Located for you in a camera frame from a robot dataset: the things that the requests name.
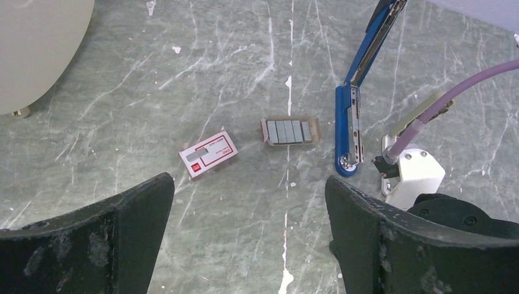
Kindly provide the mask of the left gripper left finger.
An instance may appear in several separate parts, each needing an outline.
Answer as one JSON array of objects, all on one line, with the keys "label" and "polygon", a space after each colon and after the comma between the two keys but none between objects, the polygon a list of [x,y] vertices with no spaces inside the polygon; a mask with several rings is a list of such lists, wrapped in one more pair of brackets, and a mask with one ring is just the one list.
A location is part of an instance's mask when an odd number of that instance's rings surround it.
[{"label": "left gripper left finger", "polygon": [[67,214],[1,230],[1,292],[146,293],[174,190],[161,173]]}]

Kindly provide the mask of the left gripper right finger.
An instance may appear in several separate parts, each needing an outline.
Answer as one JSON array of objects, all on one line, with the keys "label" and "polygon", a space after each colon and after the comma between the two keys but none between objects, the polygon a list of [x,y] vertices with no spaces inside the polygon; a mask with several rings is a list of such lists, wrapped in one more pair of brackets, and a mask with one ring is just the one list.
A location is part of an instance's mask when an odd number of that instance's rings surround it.
[{"label": "left gripper right finger", "polygon": [[325,199],[347,293],[518,292],[518,239],[430,222],[336,176]]}]

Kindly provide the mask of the silver staple strip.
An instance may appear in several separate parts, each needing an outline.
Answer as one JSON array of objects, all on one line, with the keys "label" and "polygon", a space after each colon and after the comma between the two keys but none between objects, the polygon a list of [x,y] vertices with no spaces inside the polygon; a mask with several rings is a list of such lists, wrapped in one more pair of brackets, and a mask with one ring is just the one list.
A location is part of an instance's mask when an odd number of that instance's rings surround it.
[{"label": "silver staple strip", "polygon": [[194,150],[194,152],[186,155],[186,159],[189,162],[193,162],[194,160],[197,160],[200,157],[203,157],[204,155],[206,155],[208,153],[209,153],[209,151],[206,148],[200,148],[200,149]]}]

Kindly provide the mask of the red white staple box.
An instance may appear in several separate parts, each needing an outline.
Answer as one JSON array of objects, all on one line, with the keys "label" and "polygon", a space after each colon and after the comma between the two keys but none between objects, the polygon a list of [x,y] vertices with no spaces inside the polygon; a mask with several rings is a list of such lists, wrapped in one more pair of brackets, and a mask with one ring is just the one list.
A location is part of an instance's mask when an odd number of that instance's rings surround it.
[{"label": "red white staple box", "polygon": [[[189,162],[186,159],[186,155],[200,148],[206,148],[209,153],[197,160],[194,160],[193,162]],[[230,135],[226,131],[221,131],[179,152],[179,156],[182,159],[191,178],[196,178],[197,176],[236,156],[237,154],[238,150],[235,147]]]}]

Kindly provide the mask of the staple box tray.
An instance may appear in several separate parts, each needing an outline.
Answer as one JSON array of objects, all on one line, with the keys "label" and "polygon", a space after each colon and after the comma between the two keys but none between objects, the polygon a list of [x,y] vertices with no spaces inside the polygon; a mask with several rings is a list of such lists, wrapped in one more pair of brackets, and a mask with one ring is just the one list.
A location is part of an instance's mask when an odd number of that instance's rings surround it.
[{"label": "staple box tray", "polygon": [[263,141],[269,146],[312,145],[321,139],[319,120],[307,115],[272,115],[261,119]]}]

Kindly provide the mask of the beige white stapler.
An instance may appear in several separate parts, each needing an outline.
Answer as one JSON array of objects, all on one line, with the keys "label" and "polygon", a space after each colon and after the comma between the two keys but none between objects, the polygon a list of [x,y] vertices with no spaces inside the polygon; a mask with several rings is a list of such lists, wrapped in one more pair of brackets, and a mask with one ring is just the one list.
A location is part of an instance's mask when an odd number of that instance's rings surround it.
[{"label": "beige white stapler", "polygon": [[[404,116],[398,123],[396,123],[389,131],[389,133],[381,139],[381,152],[383,153],[389,146],[392,146],[397,138],[408,128],[408,126],[418,118],[425,110],[432,106],[437,100],[444,95],[444,92],[434,92],[429,98],[421,102],[416,108],[411,110],[406,116]],[[429,120],[437,118],[449,111],[449,108],[454,104],[454,100],[446,103],[442,109],[440,109],[433,117]],[[384,197],[388,196],[395,184],[392,184],[391,179],[381,178],[381,193]]]}]

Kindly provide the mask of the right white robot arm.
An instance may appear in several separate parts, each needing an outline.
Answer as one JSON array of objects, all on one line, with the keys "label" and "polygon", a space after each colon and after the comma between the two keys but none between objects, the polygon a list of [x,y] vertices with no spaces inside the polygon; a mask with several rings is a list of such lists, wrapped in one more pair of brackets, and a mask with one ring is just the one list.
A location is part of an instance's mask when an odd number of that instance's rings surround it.
[{"label": "right white robot arm", "polygon": [[408,213],[430,222],[484,236],[518,239],[518,224],[491,218],[470,202],[446,194],[420,194]]}]

